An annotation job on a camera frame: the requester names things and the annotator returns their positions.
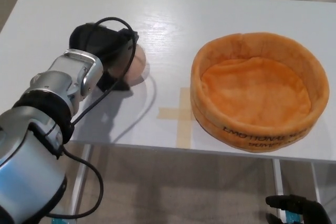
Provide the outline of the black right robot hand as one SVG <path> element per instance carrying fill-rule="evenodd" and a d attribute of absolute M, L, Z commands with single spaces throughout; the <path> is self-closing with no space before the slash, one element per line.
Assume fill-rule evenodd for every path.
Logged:
<path fill-rule="evenodd" d="M 301 223 L 301 217 L 303 223 L 331 223 L 326 210 L 317 201 L 297 195 L 272 195 L 267 196 L 265 201 L 272 208 L 294 214 L 289 219 L 286 216 L 286 222 L 273 214 L 266 214 L 268 223 Z"/>

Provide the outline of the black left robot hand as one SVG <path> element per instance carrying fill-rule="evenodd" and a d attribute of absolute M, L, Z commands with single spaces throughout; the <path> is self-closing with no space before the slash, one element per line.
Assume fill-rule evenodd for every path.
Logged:
<path fill-rule="evenodd" d="M 117 91 L 130 90 L 129 84 L 122 72 L 129 63 L 132 55 L 132 37 L 136 40 L 139 35 L 127 28 L 115 31 L 99 25 L 92 30 L 93 23 L 86 23 L 74 29 L 69 38 L 69 48 L 86 51 L 98 57 L 103 64 L 103 75 L 97 83 L 97 87 L 106 92 L 110 88 Z"/>

